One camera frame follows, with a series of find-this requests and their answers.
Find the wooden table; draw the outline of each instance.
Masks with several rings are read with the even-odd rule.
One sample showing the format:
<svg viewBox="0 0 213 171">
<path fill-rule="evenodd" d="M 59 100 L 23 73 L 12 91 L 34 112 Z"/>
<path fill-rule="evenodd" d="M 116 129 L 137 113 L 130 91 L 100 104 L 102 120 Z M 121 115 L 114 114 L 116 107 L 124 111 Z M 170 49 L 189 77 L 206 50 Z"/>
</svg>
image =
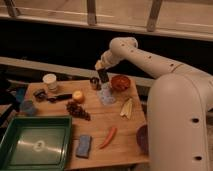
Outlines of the wooden table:
<svg viewBox="0 0 213 171">
<path fill-rule="evenodd" d="M 66 110 L 67 100 L 55 104 L 47 101 L 36 102 L 33 92 L 40 88 L 44 88 L 48 92 L 43 83 L 31 83 L 25 95 L 25 99 L 34 101 L 38 109 L 37 116 L 68 115 Z M 91 121 L 73 118 L 71 156 L 68 159 L 66 170 L 148 162 L 148 156 L 141 152 L 136 142 L 136 132 L 142 125 L 146 124 L 146 121 L 135 82 L 132 79 L 131 87 L 121 93 L 114 92 L 116 102 L 107 106 L 100 102 L 97 91 L 92 90 L 89 80 L 59 82 L 58 94 L 72 93 L 75 90 L 83 91 L 85 101 L 81 106 L 90 113 Z M 133 98 L 133 111 L 130 120 L 119 115 L 123 103 L 129 97 Z M 103 142 L 112 125 L 118 128 L 116 136 L 106 148 L 99 149 L 98 146 Z M 93 138 L 89 159 L 75 156 L 78 138 L 81 134 L 89 134 Z"/>
</svg>

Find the brown food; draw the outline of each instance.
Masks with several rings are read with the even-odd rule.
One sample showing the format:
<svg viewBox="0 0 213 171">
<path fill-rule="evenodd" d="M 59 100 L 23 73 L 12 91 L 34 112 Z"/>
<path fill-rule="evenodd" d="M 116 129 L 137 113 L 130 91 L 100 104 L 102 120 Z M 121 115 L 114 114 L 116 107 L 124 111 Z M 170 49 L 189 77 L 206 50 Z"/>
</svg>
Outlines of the brown food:
<svg viewBox="0 0 213 171">
<path fill-rule="evenodd" d="M 125 75 L 116 75 L 111 79 L 111 86 L 116 91 L 124 91 L 130 87 L 130 79 Z"/>
<path fill-rule="evenodd" d="M 77 104 L 77 102 L 70 100 L 67 103 L 67 111 L 70 115 L 77 118 L 83 118 L 85 120 L 90 121 L 90 115 L 87 113 L 81 106 Z"/>
</svg>

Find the red chili pepper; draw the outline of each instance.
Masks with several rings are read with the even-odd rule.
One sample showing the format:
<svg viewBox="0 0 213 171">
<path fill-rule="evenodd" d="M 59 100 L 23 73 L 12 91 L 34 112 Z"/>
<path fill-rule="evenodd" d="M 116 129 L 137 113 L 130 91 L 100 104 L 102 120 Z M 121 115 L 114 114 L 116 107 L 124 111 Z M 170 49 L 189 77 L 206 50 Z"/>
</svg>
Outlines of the red chili pepper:
<svg viewBox="0 0 213 171">
<path fill-rule="evenodd" d="M 110 142 L 111 140 L 113 139 L 114 135 L 116 134 L 117 132 L 117 128 L 116 127 L 111 127 L 111 129 L 109 130 L 109 133 L 108 135 L 106 136 L 105 140 L 103 141 L 103 143 L 99 146 L 99 149 L 102 149 L 104 147 L 106 147 Z"/>
</svg>

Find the red object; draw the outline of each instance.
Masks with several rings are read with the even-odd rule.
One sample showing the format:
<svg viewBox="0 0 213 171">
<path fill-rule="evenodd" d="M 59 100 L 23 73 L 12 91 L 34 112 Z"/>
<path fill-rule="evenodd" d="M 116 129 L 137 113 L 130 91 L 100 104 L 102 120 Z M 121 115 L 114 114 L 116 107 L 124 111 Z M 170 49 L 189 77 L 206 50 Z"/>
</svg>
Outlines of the red object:
<svg viewBox="0 0 213 171">
<path fill-rule="evenodd" d="M 116 134 L 117 132 L 117 128 L 116 127 L 111 127 L 108 135 L 106 136 L 105 140 L 103 141 L 103 143 L 99 146 L 99 149 L 102 149 L 104 147 L 106 147 L 110 142 L 111 140 L 113 139 L 114 135 Z"/>
<path fill-rule="evenodd" d="M 147 125 L 141 126 L 136 134 L 137 144 L 144 152 L 144 154 L 149 154 L 149 144 L 148 144 L 148 127 Z"/>
<path fill-rule="evenodd" d="M 111 79 L 111 86 L 116 91 L 124 91 L 130 87 L 130 79 L 125 75 L 116 75 Z"/>
</svg>

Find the black wall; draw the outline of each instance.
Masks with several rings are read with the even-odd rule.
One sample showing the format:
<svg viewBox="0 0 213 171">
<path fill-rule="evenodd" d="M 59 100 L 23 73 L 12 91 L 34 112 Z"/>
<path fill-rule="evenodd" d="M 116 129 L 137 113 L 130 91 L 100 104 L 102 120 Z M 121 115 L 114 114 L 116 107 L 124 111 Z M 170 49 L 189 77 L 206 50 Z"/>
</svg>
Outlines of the black wall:
<svg viewBox="0 0 213 171">
<path fill-rule="evenodd" d="M 139 48 L 213 74 L 213 42 L 0 20 L 0 56 L 94 69 L 112 38 L 134 36 Z M 147 76 L 123 61 L 111 72 Z"/>
</svg>

